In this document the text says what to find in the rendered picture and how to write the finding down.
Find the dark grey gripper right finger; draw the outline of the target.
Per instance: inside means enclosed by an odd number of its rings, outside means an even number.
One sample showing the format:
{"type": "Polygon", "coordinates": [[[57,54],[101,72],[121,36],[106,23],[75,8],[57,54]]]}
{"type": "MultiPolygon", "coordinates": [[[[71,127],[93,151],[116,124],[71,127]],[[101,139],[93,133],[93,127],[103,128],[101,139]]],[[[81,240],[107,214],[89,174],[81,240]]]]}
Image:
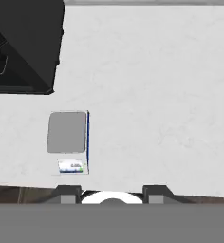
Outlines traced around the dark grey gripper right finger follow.
{"type": "Polygon", "coordinates": [[[144,185],[142,187],[144,204],[191,203],[183,196],[176,196],[166,185],[144,185]]]}

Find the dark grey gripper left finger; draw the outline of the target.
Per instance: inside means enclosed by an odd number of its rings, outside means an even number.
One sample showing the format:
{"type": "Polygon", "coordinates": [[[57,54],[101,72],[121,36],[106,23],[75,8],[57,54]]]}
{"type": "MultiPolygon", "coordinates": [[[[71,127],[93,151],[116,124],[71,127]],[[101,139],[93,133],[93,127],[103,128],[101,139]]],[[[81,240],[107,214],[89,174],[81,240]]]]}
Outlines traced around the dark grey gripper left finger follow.
{"type": "Polygon", "coordinates": [[[82,187],[80,185],[59,185],[46,203],[80,204],[82,187]]]}

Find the white digital kitchen scale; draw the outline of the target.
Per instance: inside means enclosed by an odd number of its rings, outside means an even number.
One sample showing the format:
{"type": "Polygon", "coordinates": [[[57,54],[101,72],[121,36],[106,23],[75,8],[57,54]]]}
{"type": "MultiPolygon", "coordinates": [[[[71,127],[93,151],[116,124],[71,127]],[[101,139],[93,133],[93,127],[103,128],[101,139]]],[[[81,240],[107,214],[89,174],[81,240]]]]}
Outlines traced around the white digital kitchen scale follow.
{"type": "Polygon", "coordinates": [[[57,163],[57,175],[88,175],[89,112],[52,112],[48,121],[47,152],[57,163]]]}

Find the white round object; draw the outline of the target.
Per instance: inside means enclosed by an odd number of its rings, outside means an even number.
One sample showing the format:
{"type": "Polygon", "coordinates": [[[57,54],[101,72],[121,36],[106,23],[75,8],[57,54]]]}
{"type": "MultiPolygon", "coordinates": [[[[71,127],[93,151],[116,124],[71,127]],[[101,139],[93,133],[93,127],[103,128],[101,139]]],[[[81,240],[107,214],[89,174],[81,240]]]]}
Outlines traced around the white round object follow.
{"type": "Polygon", "coordinates": [[[135,194],[112,191],[84,191],[81,195],[82,204],[103,204],[117,202],[121,204],[142,204],[142,198],[135,194]]]}

